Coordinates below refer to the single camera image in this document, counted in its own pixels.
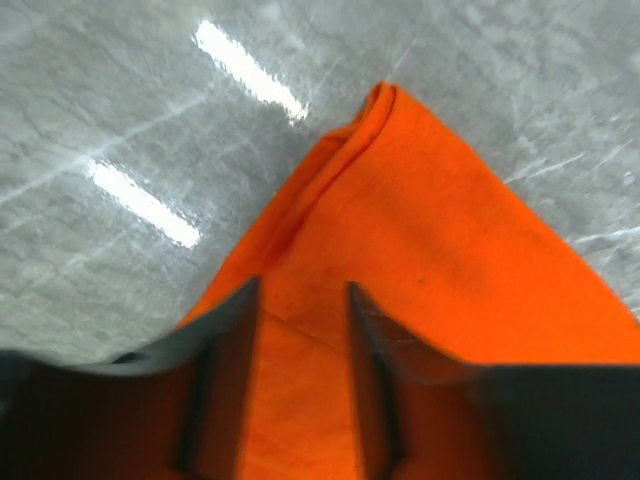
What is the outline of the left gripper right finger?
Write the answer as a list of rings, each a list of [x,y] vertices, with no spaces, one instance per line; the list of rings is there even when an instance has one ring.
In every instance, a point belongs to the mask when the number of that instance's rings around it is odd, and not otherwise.
[[[635,479],[632,365],[463,361],[347,288],[357,439],[367,479]]]

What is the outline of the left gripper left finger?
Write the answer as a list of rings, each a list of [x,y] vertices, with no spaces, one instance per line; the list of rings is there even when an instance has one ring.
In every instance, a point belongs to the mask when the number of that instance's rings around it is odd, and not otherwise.
[[[5,479],[233,479],[260,282],[114,359],[1,353]]]

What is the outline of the orange t shirt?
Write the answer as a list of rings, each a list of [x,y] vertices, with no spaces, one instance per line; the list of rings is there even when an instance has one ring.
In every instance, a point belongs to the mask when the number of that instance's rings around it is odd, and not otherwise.
[[[635,364],[607,284],[482,159],[380,83],[323,137],[227,257],[201,315],[262,279],[242,479],[354,479],[345,287],[418,338],[493,363]]]

